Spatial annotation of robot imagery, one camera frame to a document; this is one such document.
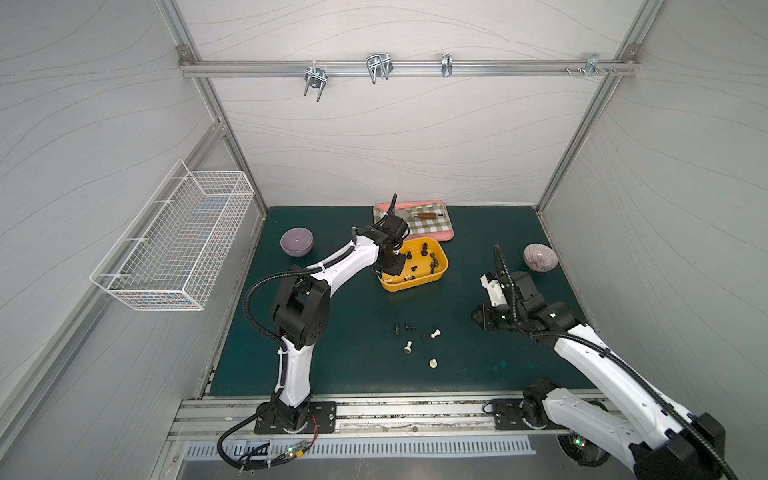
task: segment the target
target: cable tie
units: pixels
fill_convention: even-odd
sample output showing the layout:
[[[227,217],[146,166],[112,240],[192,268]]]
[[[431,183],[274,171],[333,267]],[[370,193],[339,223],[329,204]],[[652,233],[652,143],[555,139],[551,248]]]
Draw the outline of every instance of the cable tie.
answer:
[[[322,269],[322,272],[323,272],[323,273],[325,273],[325,272],[326,272],[326,266],[325,266],[325,265],[323,265],[323,262],[317,262],[317,263],[315,263],[314,265],[310,265],[310,266],[308,266],[307,268],[314,268],[314,267],[316,267],[316,266],[319,266],[319,267]]]

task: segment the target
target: yellow plastic container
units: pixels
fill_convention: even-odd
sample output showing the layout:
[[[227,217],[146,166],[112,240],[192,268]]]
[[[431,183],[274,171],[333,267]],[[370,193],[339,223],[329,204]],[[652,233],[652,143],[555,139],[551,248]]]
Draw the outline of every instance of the yellow plastic container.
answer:
[[[427,244],[427,255],[422,255],[424,244]],[[407,255],[411,252],[411,260],[406,260],[406,266],[403,267],[402,273],[398,276],[383,274],[379,282],[382,283],[384,290],[388,292],[398,292],[411,288],[412,286],[424,285],[425,283],[434,282],[440,280],[442,274],[448,269],[448,257],[445,256],[445,252],[440,247],[440,242],[433,238],[421,237],[414,238],[413,240],[407,240],[403,242],[400,253]],[[435,268],[434,273],[430,273],[431,269],[429,265],[432,263],[432,256],[430,253],[435,254],[435,260],[439,265]]]

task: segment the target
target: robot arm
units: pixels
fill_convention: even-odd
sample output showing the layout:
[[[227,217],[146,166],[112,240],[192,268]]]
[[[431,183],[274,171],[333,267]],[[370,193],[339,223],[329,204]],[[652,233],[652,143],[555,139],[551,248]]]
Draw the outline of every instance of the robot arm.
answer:
[[[373,266],[379,275],[402,272],[406,259],[399,254],[399,249],[410,230],[402,218],[393,214],[396,198],[396,195],[392,198],[386,215],[378,223],[355,230],[351,242],[317,265],[308,267],[315,270],[319,267],[318,273],[287,277],[280,284],[272,316],[286,346],[278,350],[278,354],[287,358],[280,362],[278,378],[282,379],[282,384],[275,386],[275,392],[283,391],[274,406],[274,413],[279,425],[287,432],[299,431],[306,423],[312,352],[328,326],[331,296],[368,266]]]
[[[564,303],[548,305],[527,273],[489,272],[481,278],[481,284],[491,301],[472,314],[478,325],[486,330],[517,332],[551,346],[589,378],[624,416],[612,415],[544,380],[523,394],[521,407],[532,428],[555,423],[571,429],[643,480],[720,478],[725,464],[725,430],[711,415],[696,417],[653,387]],[[720,457],[719,462],[712,452]]]

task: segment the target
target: checkered cloth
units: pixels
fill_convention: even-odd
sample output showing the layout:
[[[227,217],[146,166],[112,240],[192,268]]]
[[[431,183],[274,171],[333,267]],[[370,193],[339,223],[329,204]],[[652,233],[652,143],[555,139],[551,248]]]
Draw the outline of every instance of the checkered cloth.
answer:
[[[435,233],[444,232],[447,230],[453,230],[451,226],[451,220],[448,218],[448,212],[445,211],[445,206],[442,204],[427,204],[420,207],[410,207],[403,209],[410,214],[444,214],[443,218],[436,218],[434,220],[427,220],[425,218],[406,218],[408,226],[411,227],[411,235],[420,235],[422,233]],[[373,211],[373,221],[378,222],[384,217],[385,210],[379,210],[378,208]]]

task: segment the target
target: wire basket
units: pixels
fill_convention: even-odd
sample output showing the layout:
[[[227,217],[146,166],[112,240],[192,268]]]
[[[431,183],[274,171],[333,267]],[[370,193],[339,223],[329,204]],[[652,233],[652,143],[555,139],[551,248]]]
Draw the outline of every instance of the wire basket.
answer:
[[[202,310],[253,198],[242,171],[184,170],[171,177],[175,187],[166,177],[170,196],[147,203],[91,275],[134,310]],[[154,217],[132,237],[153,206]],[[125,249],[127,243],[132,247]]]

